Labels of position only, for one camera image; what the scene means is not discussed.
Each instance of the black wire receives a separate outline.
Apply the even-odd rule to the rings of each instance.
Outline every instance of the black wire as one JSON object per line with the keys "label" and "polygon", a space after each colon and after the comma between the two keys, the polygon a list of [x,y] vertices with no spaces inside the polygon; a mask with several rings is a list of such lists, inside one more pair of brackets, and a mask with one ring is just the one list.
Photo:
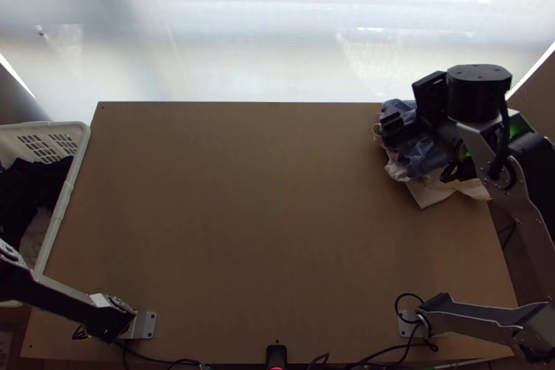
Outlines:
{"label": "black wire", "polygon": [[73,335],[71,336],[71,339],[85,339],[88,337],[89,336],[87,335],[87,331],[85,331],[82,325],[79,325],[79,327],[77,327],[77,329],[74,331]]}
{"label": "black wire", "polygon": [[501,230],[499,230],[499,231],[497,232],[497,235],[499,235],[499,234],[503,233],[504,231],[507,231],[508,229],[514,227],[515,224],[516,224],[516,223],[512,223],[510,226],[507,226],[507,227],[505,227],[505,228],[502,228]]}
{"label": "black wire", "polygon": [[499,141],[499,146],[497,148],[495,159],[493,160],[493,163],[488,170],[488,176],[493,180],[499,180],[499,174],[507,158],[507,153],[509,152],[509,142],[511,141],[511,132],[509,126],[511,120],[509,119],[509,110],[507,108],[507,102],[505,101],[504,96],[501,97],[499,103],[499,112],[501,113],[503,131],[501,135],[501,140]]}
{"label": "black wire", "polygon": [[129,341],[130,339],[128,339],[125,343],[125,345],[123,346],[122,350],[121,350],[121,363],[123,364],[123,368],[125,370],[129,370],[129,366],[127,364],[127,348],[129,346]]}
{"label": "black wire", "polygon": [[174,366],[195,366],[200,367],[200,363],[196,360],[189,360],[188,358],[180,358],[179,360],[174,361],[168,367],[168,370],[171,370]]}
{"label": "black wire", "polygon": [[316,363],[319,362],[322,359],[324,360],[324,361],[322,361],[322,365],[326,364],[328,358],[330,358],[330,353],[319,355],[318,357],[316,357],[314,360],[312,360],[308,364],[307,370],[312,370],[312,368],[316,365]]}
{"label": "black wire", "polygon": [[511,237],[515,233],[515,230],[516,230],[516,223],[513,224],[513,227],[511,228],[511,231],[509,231],[509,235],[507,235],[507,238],[505,239],[505,243],[503,243],[501,245],[501,250],[505,251],[505,249],[507,247],[507,244],[509,244],[509,240],[511,239]]}
{"label": "black wire", "polygon": [[412,294],[410,292],[405,292],[399,296],[397,296],[397,298],[395,299],[395,304],[394,304],[394,308],[395,308],[395,314],[399,317],[399,319],[403,322],[406,323],[420,323],[420,320],[418,319],[414,319],[414,320],[410,320],[410,319],[405,319],[403,318],[402,314],[399,312],[399,301],[407,296],[410,296],[412,298],[416,298],[420,301],[420,304],[422,305],[424,303],[424,301],[422,300],[422,298],[420,298],[418,295]]}
{"label": "black wire", "polygon": [[[371,364],[371,365],[374,365],[374,366],[387,367],[387,368],[400,366],[400,365],[406,360],[406,358],[407,358],[407,356],[408,356],[408,354],[409,354],[409,350],[410,350],[412,347],[428,347],[428,348],[429,348],[430,350],[432,350],[433,352],[438,351],[438,350],[439,350],[439,347],[437,347],[437,345],[432,344],[432,343],[429,342],[429,341],[417,342],[417,343],[413,343],[413,342],[412,342],[412,340],[413,340],[413,338],[414,338],[414,334],[416,333],[417,329],[419,329],[419,327],[420,327],[421,325],[422,325],[422,323],[419,322],[419,323],[417,323],[417,324],[414,326],[414,328],[413,328],[413,330],[412,330],[412,332],[411,332],[411,334],[410,334],[410,336],[409,336],[409,341],[408,341],[406,344],[401,344],[401,345],[398,345],[398,346],[392,346],[392,347],[384,348],[383,350],[378,351],[377,353],[374,353],[374,354],[372,354],[372,355],[369,355],[368,357],[363,358],[362,360],[358,361],[358,362],[355,363],[355,364],[352,364],[352,365],[350,365],[350,366],[347,366],[347,367],[345,368],[345,370],[350,370],[350,369],[352,369],[352,368],[354,368],[354,367],[357,367],[357,366],[364,366],[364,365],[366,365],[366,364]],[[395,363],[393,363],[393,364],[382,364],[382,363],[376,363],[376,362],[371,362],[371,361],[370,361],[370,360],[372,360],[373,358],[376,358],[376,357],[378,357],[378,356],[380,356],[380,355],[382,355],[382,354],[388,353],[389,351],[400,350],[401,348],[404,348],[404,353],[403,353],[402,357],[401,357],[397,362],[395,362]]]}
{"label": "black wire", "polygon": [[145,361],[148,362],[152,362],[152,363],[160,363],[160,364],[170,364],[170,366],[176,365],[176,366],[197,366],[197,367],[202,367],[204,368],[205,366],[196,360],[190,360],[188,358],[182,358],[176,361],[169,361],[169,360],[159,360],[157,358],[151,358],[151,357],[146,357],[145,355],[139,354],[137,351],[132,350],[131,348],[128,348],[127,346],[124,346],[122,343],[118,342],[118,341],[114,341],[114,344],[117,345],[119,348],[123,348],[126,350],[127,353],[134,355],[135,357],[141,358]]}

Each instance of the blue cloth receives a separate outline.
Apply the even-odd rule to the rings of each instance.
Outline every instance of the blue cloth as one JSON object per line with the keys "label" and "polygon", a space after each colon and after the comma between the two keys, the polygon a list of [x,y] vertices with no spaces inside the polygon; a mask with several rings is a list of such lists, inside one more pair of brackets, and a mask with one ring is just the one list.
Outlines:
{"label": "blue cloth", "polygon": [[[404,123],[416,118],[415,101],[390,99],[382,104],[382,111],[387,108],[395,108],[401,114]],[[446,166],[450,159],[442,148],[428,136],[401,143],[397,147],[397,152],[407,162],[407,176],[410,178],[426,176],[431,171]]]}

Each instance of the white laundry basket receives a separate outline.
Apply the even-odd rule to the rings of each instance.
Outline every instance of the white laundry basket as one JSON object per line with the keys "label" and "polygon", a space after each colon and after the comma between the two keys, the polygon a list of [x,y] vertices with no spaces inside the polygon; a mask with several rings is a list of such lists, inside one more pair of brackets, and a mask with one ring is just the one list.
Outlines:
{"label": "white laundry basket", "polygon": [[39,121],[0,126],[0,163],[4,169],[9,168],[17,158],[28,162],[52,163],[70,155],[74,157],[35,263],[34,272],[38,276],[44,271],[56,239],[89,138],[89,126],[79,121]]}

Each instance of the tabletop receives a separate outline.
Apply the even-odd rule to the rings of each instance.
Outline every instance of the tabletop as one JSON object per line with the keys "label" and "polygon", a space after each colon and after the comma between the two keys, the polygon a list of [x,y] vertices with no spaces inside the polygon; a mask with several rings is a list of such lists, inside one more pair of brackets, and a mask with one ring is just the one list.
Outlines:
{"label": "tabletop", "polygon": [[[45,274],[158,313],[150,356],[354,362],[402,344],[395,297],[516,300],[486,203],[421,210],[384,171],[379,104],[100,103]],[[22,355],[119,360],[33,311]],[[460,335],[410,360],[500,357]],[[395,360],[392,353],[384,360]]]}

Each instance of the pile of clothes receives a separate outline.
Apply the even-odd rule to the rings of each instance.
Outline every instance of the pile of clothes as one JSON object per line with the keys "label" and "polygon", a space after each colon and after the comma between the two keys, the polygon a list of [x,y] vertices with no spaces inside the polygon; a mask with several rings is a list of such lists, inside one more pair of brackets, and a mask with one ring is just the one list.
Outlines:
{"label": "pile of clothes", "polygon": [[[416,118],[416,102],[391,99],[382,104],[382,111],[395,108],[405,123]],[[426,208],[442,201],[459,191],[482,201],[490,200],[487,189],[478,178],[453,180],[448,183],[440,181],[441,173],[449,163],[449,156],[430,137],[419,137],[401,143],[395,148],[384,145],[381,125],[372,127],[374,140],[384,148],[389,158],[385,170],[391,178],[407,185],[410,193],[421,208]]]}
{"label": "pile of clothes", "polygon": [[16,159],[0,173],[0,238],[33,268],[52,212],[73,162],[49,164]]}

